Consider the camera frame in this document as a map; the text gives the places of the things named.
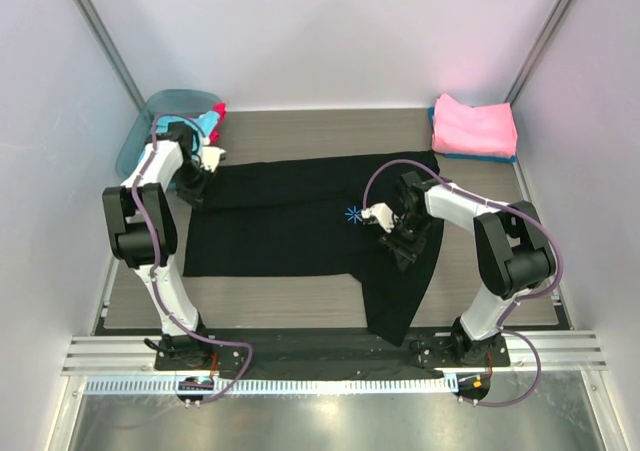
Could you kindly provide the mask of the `black t shirt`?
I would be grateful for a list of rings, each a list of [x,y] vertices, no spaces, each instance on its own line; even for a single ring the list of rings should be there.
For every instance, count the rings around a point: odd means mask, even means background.
[[[221,166],[191,214],[187,277],[307,277],[349,274],[361,284],[368,330],[403,344],[433,277],[444,224],[427,230],[415,263],[400,270],[360,219],[362,204],[403,211],[401,175],[420,163],[439,170],[431,151],[256,162]]]

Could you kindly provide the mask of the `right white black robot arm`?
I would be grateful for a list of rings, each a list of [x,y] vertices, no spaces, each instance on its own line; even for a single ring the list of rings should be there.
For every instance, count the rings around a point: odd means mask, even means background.
[[[427,230],[438,221],[473,235],[481,287],[470,307],[454,321],[445,351],[453,362],[474,366],[495,346],[504,321],[519,301],[556,273],[556,258],[540,229],[536,209],[527,201],[491,203],[453,182],[423,181],[415,172],[401,176],[399,195],[401,213],[377,203],[361,216],[384,230],[381,243],[401,270],[418,261]]]

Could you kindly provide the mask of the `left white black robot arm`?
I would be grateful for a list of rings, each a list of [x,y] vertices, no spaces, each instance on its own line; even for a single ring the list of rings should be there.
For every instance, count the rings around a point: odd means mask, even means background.
[[[196,131],[185,122],[171,122],[153,132],[133,173],[102,193],[112,254],[144,283],[161,320],[158,342],[145,345],[156,352],[156,365],[198,371],[212,358],[204,340],[200,313],[187,296],[176,264],[178,230],[166,191],[175,186],[179,198],[198,209],[212,177],[193,151]]]

